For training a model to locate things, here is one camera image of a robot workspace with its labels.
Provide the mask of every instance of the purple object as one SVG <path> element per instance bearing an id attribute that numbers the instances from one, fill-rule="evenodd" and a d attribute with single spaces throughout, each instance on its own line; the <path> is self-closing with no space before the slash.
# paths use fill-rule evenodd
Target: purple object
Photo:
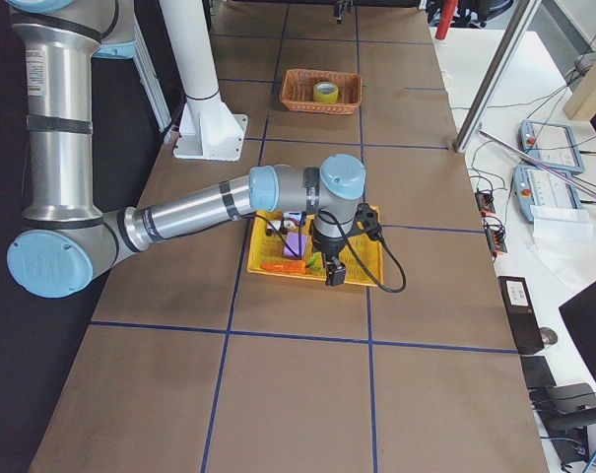
<path id="1" fill-rule="evenodd" d="M 299 247 L 298 247 L 298 242 L 301 239 L 301 254 L 299 254 Z M 291 258 L 291 259 L 299 259 L 304 255 L 304 251 L 306 250 L 306 235 L 300 235 L 298 236 L 298 234 L 296 232 L 289 232 L 287 234 L 287 245 L 284 248 L 283 254 L 285 255 L 285 257 L 287 258 Z"/>

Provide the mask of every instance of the black band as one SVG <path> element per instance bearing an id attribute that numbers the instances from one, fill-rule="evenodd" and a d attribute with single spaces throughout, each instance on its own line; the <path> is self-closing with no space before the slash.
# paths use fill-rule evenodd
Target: black band
<path id="1" fill-rule="evenodd" d="M 58 220 L 33 220 L 23 217 L 24 225 L 33 229 L 42 230 L 77 230 L 88 229 L 90 227 L 97 227 L 102 224 L 102 217 L 89 220 L 72 220 L 68 222 L 61 222 Z"/>
<path id="2" fill-rule="evenodd" d="M 120 254 L 120 243 L 118 243 L 118 236 L 116 236 L 115 231 L 113 230 L 112 227 L 109 226 L 109 224 L 105 221 L 102 222 L 102 225 L 107 229 L 108 232 L 111 233 L 111 238 L 113 239 L 113 242 L 116 245 L 116 254 L 113 257 L 113 261 L 111 261 L 111 266 L 109 266 L 110 268 L 113 267 L 113 265 L 115 264 L 115 262 L 118 259 L 118 254 Z"/>
<path id="3" fill-rule="evenodd" d="M 92 28 L 38 13 L 13 13 L 11 14 L 11 25 L 42 25 L 43 27 L 57 28 L 66 32 L 80 34 L 96 42 L 102 41 L 102 34 Z"/>
<path id="4" fill-rule="evenodd" d="M 71 120 L 58 116 L 28 115 L 26 127 L 29 131 L 60 131 L 63 133 L 92 134 L 91 121 Z"/>
<path id="5" fill-rule="evenodd" d="M 141 252 L 142 250 L 133 244 L 133 241 L 131 241 L 129 234 L 127 233 L 127 228 L 124 225 L 124 209 L 122 209 L 120 212 L 118 212 L 118 215 L 116 215 L 116 223 L 118 224 L 118 232 L 120 233 L 120 237 L 122 238 L 122 241 L 124 241 L 124 244 L 127 246 L 127 248 L 134 253 Z"/>
<path id="6" fill-rule="evenodd" d="M 188 94 L 186 94 L 186 96 L 187 96 L 189 99 L 191 99 L 192 101 L 208 101 L 208 100 L 209 100 L 209 99 L 211 99 L 212 97 L 216 97 L 218 93 L 219 93 L 219 90 L 217 89 L 217 91 L 216 91 L 216 92 L 214 92 L 214 93 L 213 93 L 211 96 L 204 97 L 203 99 L 197 99 L 196 97 L 191 97 L 191 96 L 189 96 Z"/>
<path id="7" fill-rule="evenodd" d="M 306 213 L 316 214 L 319 209 L 319 168 L 304 168 L 302 185 L 306 189 Z"/>
<path id="8" fill-rule="evenodd" d="M 111 32 L 113 32 L 118 23 L 118 16 L 120 15 L 120 4 L 118 3 L 118 0 L 113 0 L 113 4 L 113 18 L 111 19 L 109 27 L 107 27 L 107 29 L 104 32 L 102 32 L 103 39 L 108 37 L 111 34 Z"/>
<path id="9" fill-rule="evenodd" d="M 238 213 L 238 209 L 234 205 L 234 198 L 232 196 L 232 190 L 230 189 L 230 183 L 227 180 L 219 183 L 219 190 L 221 191 L 221 198 L 223 199 L 223 205 L 226 206 L 226 212 L 231 220 L 240 220 L 242 217 Z"/>
<path id="10" fill-rule="evenodd" d="M 158 241 L 164 241 L 166 239 L 160 235 L 160 232 L 158 232 L 156 223 L 153 221 L 153 215 L 151 215 L 151 209 L 144 209 L 142 211 L 142 223 L 144 224 L 144 228 L 147 231 L 149 238 L 154 243 L 157 243 Z"/>

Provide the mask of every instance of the white desk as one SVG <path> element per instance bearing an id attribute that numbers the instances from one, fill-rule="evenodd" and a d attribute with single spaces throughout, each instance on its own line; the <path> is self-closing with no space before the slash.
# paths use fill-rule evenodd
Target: white desk
<path id="1" fill-rule="evenodd" d="M 488 69 L 502 31 L 456 30 L 451 29 L 444 41 L 435 40 L 435 50 L 440 68 L 452 79 L 447 87 L 453 117 L 460 126 L 467 110 L 457 107 L 469 107 L 477 93 L 481 81 Z M 559 72 L 547 49 L 533 32 L 523 38 L 515 56 L 500 79 L 491 105 L 530 102 L 546 96 L 564 85 L 563 74 Z M 543 106 L 532 119 L 551 123 L 570 124 L 576 141 L 581 143 L 595 136 L 589 122 L 572 122 L 563 113 L 563 106 L 571 91 L 567 89 Z M 516 146 L 517 130 L 526 116 L 542 101 L 531 105 L 489 108 L 483 118 L 483 128 L 507 143 Z M 476 136 L 471 141 L 466 161 L 470 165 L 475 152 L 487 140 Z M 596 151 L 596 139 L 584 143 L 581 150 Z M 596 183 L 596 156 L 584 156 L 586 172 L 580 177 Z M 509 188 L 512 170 L 519 163 L 516 156 L 511 156 L 499 145 L 489 144 L 477 154 L 475 166 L 501 175 Z M 495 187 L 500 187 L 500 180 L 488 176 Z M 480 188 L 487 188 L 483 182 Z M 497 216 L 506 223 L 506 246 L 508 254 L 497 259 L 497 275 L 521 276 L 526 278 L 539 326 L 554 329 L 559 335 L 559 343 L 546 349 L 545 355 L 558 385 L 578 382 L 589 383 L 594 390 L 596 384 L 579 356 L 573 342 L 564 327 L 558 307 L 579 291 L 596 280 L 596 206 L 585 205 L 594 224 L 595 237 L 589 245 L 579 245 L 575 256 L 553 254 L 550 258 L 534 245 L 533 227 L 518 211 L 516 199 L 508 191 L 495 192 Z M 543 440 L 550 471 L 560 472 L 560 462 L 551 443 Z"/>

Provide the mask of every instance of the yellow tape roll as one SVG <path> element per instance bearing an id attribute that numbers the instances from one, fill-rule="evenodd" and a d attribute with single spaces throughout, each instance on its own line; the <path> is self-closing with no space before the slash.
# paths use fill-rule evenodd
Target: yellow tape roll
<path id="1" fill-rule="evenodd" d="M 337 103 L 339 89 L 332 82 L 318 82 L 313 86 L 313 98 L 320 103 Z"/>

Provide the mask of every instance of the brown basket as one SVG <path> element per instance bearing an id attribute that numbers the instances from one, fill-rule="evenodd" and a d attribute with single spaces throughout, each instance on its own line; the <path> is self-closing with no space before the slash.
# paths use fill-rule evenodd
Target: brown basket
<path id="1" fill-rule="evenodd" d="M 318 82 L 332 82 L 337 86 L 337 103 L 313 101 L 313 86 Z M 345 72 L 289 69 L 282 82 L 280 101 L 291 111 L 350 115 L 361 104 L 361 76 Z"/>

